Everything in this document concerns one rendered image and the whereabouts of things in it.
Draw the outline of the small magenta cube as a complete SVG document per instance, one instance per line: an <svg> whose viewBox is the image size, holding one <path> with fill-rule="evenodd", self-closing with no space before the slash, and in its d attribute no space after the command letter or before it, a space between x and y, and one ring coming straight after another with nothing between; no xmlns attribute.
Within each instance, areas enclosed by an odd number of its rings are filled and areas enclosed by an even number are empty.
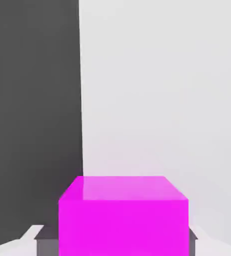
<svg viewBox="0 0 231 256"><path fill-rule="evenodd" d="M189 256L189 201L164 176L79 176L58 241L59 256Z"/></svg>

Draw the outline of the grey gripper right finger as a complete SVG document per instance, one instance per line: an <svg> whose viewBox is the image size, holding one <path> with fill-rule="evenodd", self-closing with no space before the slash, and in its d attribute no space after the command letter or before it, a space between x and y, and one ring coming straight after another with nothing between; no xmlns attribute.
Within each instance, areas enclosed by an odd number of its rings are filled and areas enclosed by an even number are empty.
<svg viewBox="0 0 231 256"><path fill-rule="evenodd" d="M198 225L191 225L190 229L197 236L195 256L231 256L231 245L209 237Z"/></svg>

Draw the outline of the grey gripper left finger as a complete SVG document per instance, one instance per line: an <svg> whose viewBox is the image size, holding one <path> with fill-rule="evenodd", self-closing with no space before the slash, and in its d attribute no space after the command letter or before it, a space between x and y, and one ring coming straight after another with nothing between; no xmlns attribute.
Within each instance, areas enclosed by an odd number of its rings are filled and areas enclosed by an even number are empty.
<svg viewBox="0 0 231 256"><path fill-rule="evenodd" d="M0 256L59 256L59 241L52 229L32 225L19 239L1 244Z"/></svg>

